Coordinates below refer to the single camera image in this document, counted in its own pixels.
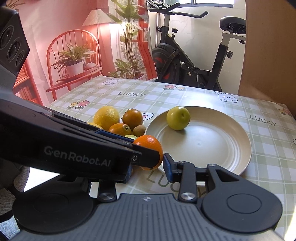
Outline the gloved hand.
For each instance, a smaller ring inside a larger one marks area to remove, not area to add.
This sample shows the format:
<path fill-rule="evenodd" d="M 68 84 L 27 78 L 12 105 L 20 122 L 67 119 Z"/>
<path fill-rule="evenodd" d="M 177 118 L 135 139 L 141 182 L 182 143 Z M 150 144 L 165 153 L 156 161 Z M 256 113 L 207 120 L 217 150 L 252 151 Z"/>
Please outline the gloved hand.
<path fill-rule="evenodd" d="M 20 196 L 30 174 L 30 167 L 1 160 L 1 216 L 8 215 Z"/>

